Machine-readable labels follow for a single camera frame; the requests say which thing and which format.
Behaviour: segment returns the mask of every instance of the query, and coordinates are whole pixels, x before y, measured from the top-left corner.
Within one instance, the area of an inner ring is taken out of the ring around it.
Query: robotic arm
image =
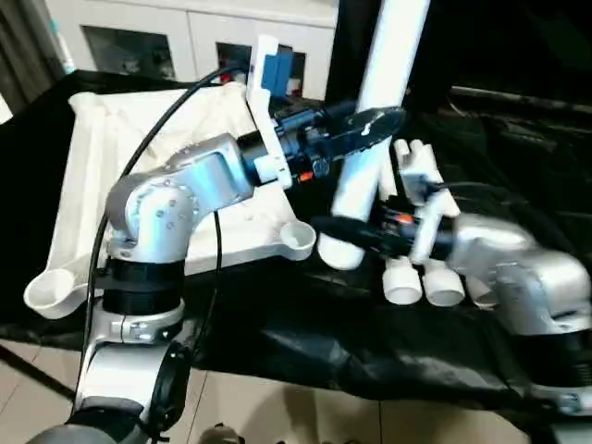
[[[416,264],[430,257],[443,260],[485,283],[499,299],[493,314],[531,381],[528,396],[547,405],[551,415],[592,416],[592,287],[586,269],[569,254],[543,249],[512,223],[471,214],[442,216],[443,192],[428,197],[422,219],[388,207],[380,227],[330,216],[315,218],[313,225],[382,255],[421,252]],[[432,213],[438,216],[426,217]]]
[[[31,443],[161,439],[182,414],[197,336],[181,299],[191,234],[206,216],[251,198],[256,186],[281,174],[290,175],[289,184],[325,176],[334,160],[397,133],[404,117],[399,108],[351,112],[346,104],[276,116],[272,142],[281,148],[281,171],[274,171],[269,135],[259,130],[187,147],[112,188],[106,213],[113,235],[97,279],[103,297],[93,309],[73,414]]]

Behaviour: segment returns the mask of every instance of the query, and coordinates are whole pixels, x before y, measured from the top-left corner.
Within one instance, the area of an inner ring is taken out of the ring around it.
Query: black tripod leg
[[[53,379],[51,376],[41,371],[33,364],[25,361],[20,356],[4,347],[2,344],[0,344],[0,360],[4,361],[10,367],[14,368],[23,375],[28,376],[31,379],[34,379],[42,386],[47,387],[54,393],[60,395],[61,397],[66,398],[69,401],[74,400],[74,397],[76,395],[76,392],[74,390],[66,387],[57,379]]]

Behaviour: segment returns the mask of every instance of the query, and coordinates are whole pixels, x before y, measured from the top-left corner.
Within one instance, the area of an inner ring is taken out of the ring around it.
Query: cabinet door
[[[187,13],[96,0],[46,0],[77,68],[196,80]]]
[[[260,34],[277,37],[294,53],[291,88],[302,96],[323,100],[327,87],[334,30],[250,18],[190,13],[195,66],[201,76],[233,58],[246,60]]]

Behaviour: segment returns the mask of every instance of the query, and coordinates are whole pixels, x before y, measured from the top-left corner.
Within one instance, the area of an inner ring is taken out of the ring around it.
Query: white frame
[[[46,0],[53,21],[80,69],[96,70],[81,26],[164,34],[178,81],[197,79],[187,13],[95,0]]]
[[[189,13],[195,65],[200,77],[218,69],[216,43],[243,44],[255,47],[260,34],[277,37],[280,44],[294,52],[305,53],[302,96],[325,99],[334,30],[253,18]]]

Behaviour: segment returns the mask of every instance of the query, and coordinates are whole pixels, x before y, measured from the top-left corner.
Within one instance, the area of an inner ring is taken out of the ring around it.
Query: black cable
[[[207,86],[212,80],[220,77],[223,74],[228,74],[233,71],[246,71],[246,67],[243,65],[232,65],[228,67],[224,67],[221,69],[217,69],[216,71],[208,74],[203,79],[196,81],[186,92],[184,92],[179,99],[175,101],[173,105],[171,105],[168,110],[162,115],[158,121],[154,124],[152,129],[148,131],[148,134],[144,137],[136,151],[133,153],[131,158],[129,159],[126,166],[123,168],[121,173],[121,178],[127,176],[131,170],[135,167],[136,163],[142,156],[143,152],[146,151],[154,136],[165,126],[168,120],[172,117],[175,112],[185,103],[187,100],[192,97],[195,93],[197,93],[200,89],[204,86]],[[82,342],[82,354],[80,356],[80,366],[79,366],[79,373],[78,373],[78,380],[80,381],[80,375],[82,373],[82,366],[84,363],[85,353],[89,346],[89,339],[91,335],[91,329],[93,328],[93,299],[94,299],[94,289],[96,287],[96,270],[97,265],[99,262],[99,254],[101,252],[101,244],[103,243],[103,236],[105,235],[105,229],[107,227],[108,218],[107,214],[103,213],[101,217],[101,221],[99,223],[99,227],[96,232],[96,236],[94,238],[94,243],[92,244],[92,251],[91,251],[91,260],[89,266],[89,281],[86,290],[86,319],[84,323],[84,336]]]
[[[220,216],[217,211],[214,211],[214,224],[216,225],[216,275],[214,276],[214,293],[210,298],[210,305],[205,312],[200,332],[197,335],[197,339],[193,343],[193,350],[191,356],[193,356],[200,348],[202,338],[207,330],[207,326],[210,323],[212,314],[214,313],[214,306],[216,305],[216,299],[220,292],[220,282],[222,280],[222,229],[220,227]]]
[[[430,184],[430,186],[433,186],[437,190],[444,190],[444,189],[455,190],[455,189],[475,188],[475,189],[490,191],[492,193],[508,197],[513,202],[527,204],[527,200],[524,199],[522,196],[520,196],[520,194],[510,191],[505,187],[490,185],[490,184],[484,183],[484,182],[472,182],[472,181],[466,180],[466,181],[459,181],[459,182],[433,183],[433,184]]]

